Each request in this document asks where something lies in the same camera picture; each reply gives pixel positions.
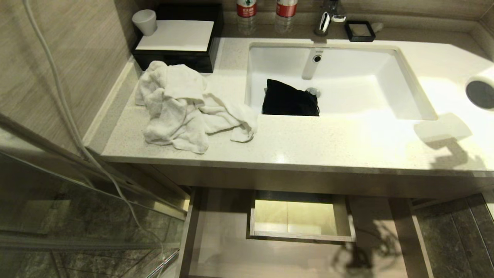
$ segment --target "water bottle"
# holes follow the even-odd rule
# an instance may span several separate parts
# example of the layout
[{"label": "water bottle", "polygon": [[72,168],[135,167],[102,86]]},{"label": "water bottle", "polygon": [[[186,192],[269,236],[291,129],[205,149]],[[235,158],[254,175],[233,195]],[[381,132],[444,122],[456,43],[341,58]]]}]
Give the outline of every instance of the water bottle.
[{"label": "water bottle", "polygon": [[240,33],[251,35],[255,32],[257,0],[237,0],[237,25]]},{"label": "water bottle", "polygon": [[298,0],[277,0],[275,30],[278,33],[292,31]]}]

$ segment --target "black tissue box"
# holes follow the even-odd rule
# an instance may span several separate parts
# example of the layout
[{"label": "black tissue box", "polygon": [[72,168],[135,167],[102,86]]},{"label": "black tissue box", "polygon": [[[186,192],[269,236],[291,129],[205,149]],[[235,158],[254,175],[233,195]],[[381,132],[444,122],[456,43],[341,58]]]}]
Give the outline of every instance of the black tissue box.
[{"label": "black tissue box", "polygon": [[214,24],[207,51],[136,49],[143,35],[135,28],[138,40],[131,53],[142,70],[146,70],[152,61],[158,60],[167,65],[185,64],[202,73],[213,72],[224,25],[221,4],[162,4],[156,10],[156,20],[199,20],[213,21]]},{"label": "black tissue box", "polygon": [[[364,27],[364,34],[354,34],[350,25]],[[375,39],[374,30],[372,30],[372,27],[368,21],[349,20],[345,23],[345,31],[351,42],[371,43]]]}]

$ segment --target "sink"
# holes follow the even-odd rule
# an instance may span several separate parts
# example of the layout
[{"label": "sink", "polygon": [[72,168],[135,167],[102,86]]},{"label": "sink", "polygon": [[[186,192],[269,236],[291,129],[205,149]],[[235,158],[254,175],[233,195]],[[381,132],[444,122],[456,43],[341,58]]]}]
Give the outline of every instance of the sink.
[{"label": "sink", "polygon": [[322,117],[436,120],[409,68],[395,49],[252,46],[245,101],[260,114],[269,78],[303,91],[317,88]]}]

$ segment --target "black soap dish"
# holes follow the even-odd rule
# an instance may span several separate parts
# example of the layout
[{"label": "black soap dish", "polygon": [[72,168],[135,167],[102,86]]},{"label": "black soap dish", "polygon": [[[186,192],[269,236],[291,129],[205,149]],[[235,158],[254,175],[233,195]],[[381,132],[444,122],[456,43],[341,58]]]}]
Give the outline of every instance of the black soap dish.
[{"label": "black soap dish", "polygon": [[345,30],[351,42],[370,43],[375,39],[374,31],[368,21],[349,20],[345,23]]}]

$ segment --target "round hole in countertop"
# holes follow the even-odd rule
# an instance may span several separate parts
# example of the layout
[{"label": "round hole in countertop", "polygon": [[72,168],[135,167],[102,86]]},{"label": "round hole in countertop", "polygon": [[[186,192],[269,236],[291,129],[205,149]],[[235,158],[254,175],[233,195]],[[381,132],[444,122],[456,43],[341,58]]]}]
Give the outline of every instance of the round hole in countertop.
[{"label": "round hole in countertop", "polygon": [[494,88],[482,81],[472,81],[466,86],[468,99],[483,109],[494,109]]}]

